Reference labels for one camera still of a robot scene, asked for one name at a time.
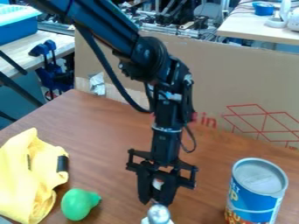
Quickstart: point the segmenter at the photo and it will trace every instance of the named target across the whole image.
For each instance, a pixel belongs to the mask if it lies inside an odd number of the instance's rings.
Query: white table
[[[217,34],[230,38],[299,45],[299,32],[291,31],[288,28],[277,29],[266,26],[265,22],[269,17],[254,15],[254,8],[251,6],[252,3],[244,3],[236,7],[218,28]]]

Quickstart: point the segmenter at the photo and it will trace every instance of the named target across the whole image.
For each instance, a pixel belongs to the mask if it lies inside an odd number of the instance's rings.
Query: can label
[[[228,224],[274,224],[282,198],[248,191],[231,179],[225,217]]]

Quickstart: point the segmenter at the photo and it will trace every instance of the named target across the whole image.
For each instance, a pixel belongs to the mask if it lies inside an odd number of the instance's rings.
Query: blue label
[[[233,212],[242,220],[251,222],[271,221],[277,202],[277,199],[271,196],[249,192],[238,184],[235,178],[231,179],[228,197]]]

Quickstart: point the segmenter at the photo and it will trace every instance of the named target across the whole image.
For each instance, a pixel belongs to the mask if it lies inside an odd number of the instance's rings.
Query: blue container
[[[0,36],[0,46],[32,35],[37,31],[38,20],[35,17],[27,18],[13,24],[0,26],[0,33],[5,33],[5,35]]]
[[[274,224],[289,181],[277,165],[244,158],[233,166],[227,197],[227,223]]]
[[[36,33],[39,14],[29,6],[0,4],[0,46]]]
[[[257,16],[271,16],[275,11],[275,7],[271,3],[253,3],[255,15]]]

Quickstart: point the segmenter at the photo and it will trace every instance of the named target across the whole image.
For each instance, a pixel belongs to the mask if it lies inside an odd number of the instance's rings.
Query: metal cap
[[[170,221],[170,211],[166,206],[156,204],[148,211],[150,224],[168,224]]]

